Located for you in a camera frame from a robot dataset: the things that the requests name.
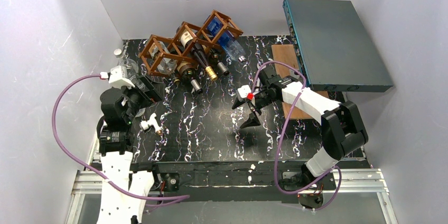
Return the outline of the clear bottle white gold label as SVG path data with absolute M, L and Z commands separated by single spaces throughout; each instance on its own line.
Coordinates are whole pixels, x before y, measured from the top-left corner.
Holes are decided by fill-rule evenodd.
M 141 91 L 146 92 L 149 90 L 147 85 L 145 84 L 145 76 L 136 73 L 128 73 L 127 79 L 129 79 L 133 83 L 133 85 Z

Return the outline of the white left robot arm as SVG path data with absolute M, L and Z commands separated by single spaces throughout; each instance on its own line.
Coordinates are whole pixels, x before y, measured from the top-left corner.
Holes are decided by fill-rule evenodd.
M 162 99 L 162 84 L 142 77 L 133 87 L 112 87 L 100 95 L 106 127 L 99 133 L 102 174 L 98 223 L 141 223 L 145 200 L 155 182 L 153 166 L 132 171 L 132 122 L 140 109 Z

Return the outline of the blue transparent bottle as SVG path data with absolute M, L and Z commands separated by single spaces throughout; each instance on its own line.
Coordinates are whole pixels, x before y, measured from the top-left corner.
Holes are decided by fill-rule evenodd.
M 221 22 L 214 17 L 208 24 L 207 30 L 213 37 L 216 37 L 221 27 Z M 224 31 L 217 42 L 232 60 L 240 63 L 247 62 L 245 50 L 229 31 Z

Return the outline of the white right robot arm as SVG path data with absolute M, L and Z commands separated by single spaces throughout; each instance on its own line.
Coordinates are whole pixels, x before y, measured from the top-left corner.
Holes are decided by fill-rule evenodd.
M 282 78 L 274 68 L 260 69 L 253 88 L 243 85 L 237 89 L 232 106 L 248 105 L 251 113 L 241 128 L 259 126 L 261 109 L 276 102 L 290 104 L 321 126 L 322 147 L 301 168 L 301 179 L 311 182 L 335 166 L 342 158 L 368 142 L 368 134 L 359 109 L 351 101 L 344 103 L 323 97 L 293 76 Z

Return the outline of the clear bottle silver cap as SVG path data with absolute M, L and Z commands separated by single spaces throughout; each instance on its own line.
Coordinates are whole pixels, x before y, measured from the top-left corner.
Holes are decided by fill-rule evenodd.
M 125 56 L 122 49 L 114 50 L 114 56 L 119 60 L 118 64 L 126 69 L 129 78 L 138 74 L 137 62 Z

